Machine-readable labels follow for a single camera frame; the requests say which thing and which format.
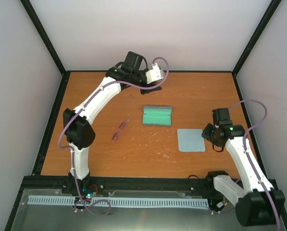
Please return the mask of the light blue cleaning cloth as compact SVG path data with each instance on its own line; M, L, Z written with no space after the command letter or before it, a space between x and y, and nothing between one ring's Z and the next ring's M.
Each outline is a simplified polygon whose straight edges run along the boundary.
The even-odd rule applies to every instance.
M205 152L202 129L178 129L178 149L180 152Z

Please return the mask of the clear plastic sheet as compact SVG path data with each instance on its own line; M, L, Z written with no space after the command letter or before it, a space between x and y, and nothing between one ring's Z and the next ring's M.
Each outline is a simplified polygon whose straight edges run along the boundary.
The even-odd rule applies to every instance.
M24 190L11 231L275 231L276 226L242 227L233 212L213 215L188 208L119 208L104 217L70 205L29 205L30 195L59 190Z

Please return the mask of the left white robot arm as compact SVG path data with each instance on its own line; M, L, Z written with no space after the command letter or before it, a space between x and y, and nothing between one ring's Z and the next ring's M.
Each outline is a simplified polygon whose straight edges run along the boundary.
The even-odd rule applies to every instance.
M111 67L101 83L80 105L63 112L61 135L66 137L66 148L71 152L70 173L75 178L72 187L78 193L89 190L89 181L85 178L89 175L89 147L96 137L92 128L95 118L111 99L128 87L140 89L141 94L161 90L169 69L162 70L157 60L155 58L152 61L151 67L141 69L141 64L147 62L146 58L129 51L125 60Z

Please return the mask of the pink translucent sunglasses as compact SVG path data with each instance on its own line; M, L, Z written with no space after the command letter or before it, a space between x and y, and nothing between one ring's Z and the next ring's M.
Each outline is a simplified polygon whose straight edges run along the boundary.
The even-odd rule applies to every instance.
M125 127L128 125L128 123L129 123L129 119L123 121L119 125L119 127L116 129L114 135L112 136L112 142L116 142L119 139L119 137L123 133L123 131L124 131Z

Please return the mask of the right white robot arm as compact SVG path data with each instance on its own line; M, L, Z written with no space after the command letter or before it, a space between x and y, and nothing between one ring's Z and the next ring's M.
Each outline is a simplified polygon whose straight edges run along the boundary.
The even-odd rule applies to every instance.
M280 215L284 207L283 192L274 187L260 168L242 125L234 125L228 108L212 111L213 123L207 124L201 136L227 150L238 170L242 185L233 181L225 171L211 171L207 179L234 207L243 227L276 225L281 229Z

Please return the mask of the black enclosure frame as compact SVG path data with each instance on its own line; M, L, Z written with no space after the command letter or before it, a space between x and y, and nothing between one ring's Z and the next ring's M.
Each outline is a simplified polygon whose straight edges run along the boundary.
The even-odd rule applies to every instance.
M55 101L50 113L50 117L45 129L45 133L37 154L37 158L34 163L34 167L32 170L32 173L30 176L25 176L22 184L20 186L18 195L15 199L12 211L10 213L7 225L5 227L6 231L10 231L13 227L15 215L18 211L20 199L23 196L23 191L25 188L32 188L33 186L36 186L38 189L46 188L46 189L55 189L55 188L61 188L62 187L62 180L64 177L58 177L58 176L42 176L40 174L40 170L43 167L43 163L45 160L46 152L49 147L50 139L52 137L53 129L54 129L54 123L57 120L58 117L58 110L60 109L60 106L62 104L62 98L64 96L68 80L70 77L70 74L72 71L66 71L62 62L60 61L60 58L57 54L57 52L54 49L54 46L52 45L52 42L50 41L41 21L39 20L39 17L37 16L37 13L35 9L33 8L31 2L29 0L22 0L21 1L22 6L24 7L25 11L27 12L30 20L32 21L33 25L35 26L37 32L39 33L43 43L45 44L47 50L49 51L53 61L55 62L56 66L58 67L59 72L62 75L60 85L58 88L57 95L55 97ZM253 32L249 42L247 43L242 55L240 56L237 64L235 65L233 71L231 71L232 78L236 87L236 91L238 94L238 97L240 100L243 99L242 93L240 90L240 87L237 82L237 74L241 70L243 64L247 60L249 54L251 53L252 49L254 48L255 44L259 40L261 34L263 33L264 29L268 25L269 21L273 17L275 11L277 10L278 6L281 4L280 0L272 0L270 4L268 5L263 17L261 18L259 24L257 25L255 31Z

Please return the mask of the grey glasses case green lining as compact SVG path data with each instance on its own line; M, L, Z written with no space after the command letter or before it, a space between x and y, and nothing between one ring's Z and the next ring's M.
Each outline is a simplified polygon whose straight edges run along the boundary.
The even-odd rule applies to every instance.
M143 125L171 126L172 108L167 106L144 106Z

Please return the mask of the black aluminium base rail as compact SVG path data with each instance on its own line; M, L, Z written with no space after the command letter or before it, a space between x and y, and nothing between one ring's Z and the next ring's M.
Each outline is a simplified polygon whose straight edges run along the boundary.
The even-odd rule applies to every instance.
M72 176L25 176L20 191L24 189L60 189L63 193L77 195L75 180ZM100 195L106 195L116 190L179 192L201 197L219 197L221 195L212 188L210 180L198 178L89 177L84 182L79 182L79 190L82 194L97 191Z

